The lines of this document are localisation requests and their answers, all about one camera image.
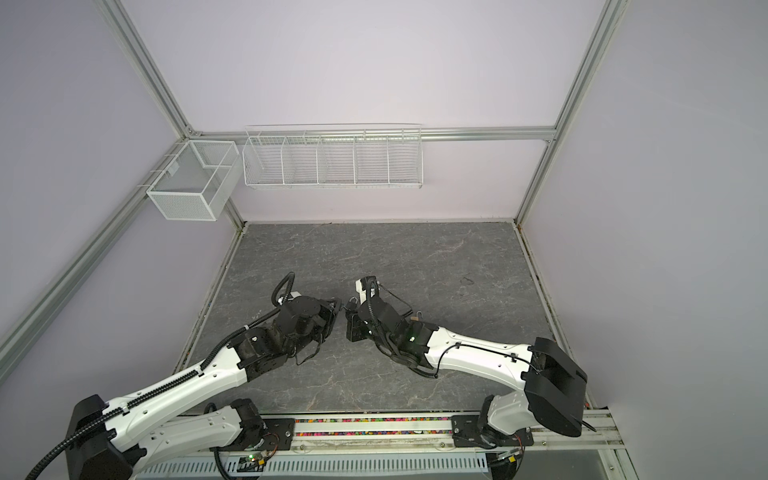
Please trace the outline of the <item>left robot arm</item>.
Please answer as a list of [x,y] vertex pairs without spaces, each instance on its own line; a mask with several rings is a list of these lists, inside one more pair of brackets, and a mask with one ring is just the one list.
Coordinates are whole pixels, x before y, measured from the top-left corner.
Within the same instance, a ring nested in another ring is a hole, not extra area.
[[294,273],[273,290],[271,311],[220,340],[200,362],[149,387],[109,401],[92,395],[72,412],[66,437],[28,473],[37,479],[60,455],[72,479],[131,479],[164,445],[159,427],[177,425],[191,407],[283,366],[330,336],[341,309],[337,298],[293,292]]

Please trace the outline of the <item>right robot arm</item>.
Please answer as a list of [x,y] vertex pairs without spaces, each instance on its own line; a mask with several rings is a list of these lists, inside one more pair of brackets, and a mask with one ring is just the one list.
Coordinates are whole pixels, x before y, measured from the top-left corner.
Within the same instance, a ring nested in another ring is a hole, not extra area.
[[553,340],[531,345],[497,343],[461,335],[423,320],[408,310],[399,313],[383,299],[374,276],[357,280],[357,296],[346,306],[347,338],[372,341],[389,360],[425,378],[458,371],[509,388],[489,395],[469,433],[458,436],[484,449],[514,442],[528,446],[525,431],[536,425],[577,438],[590,425],[584,419],[586,372]]

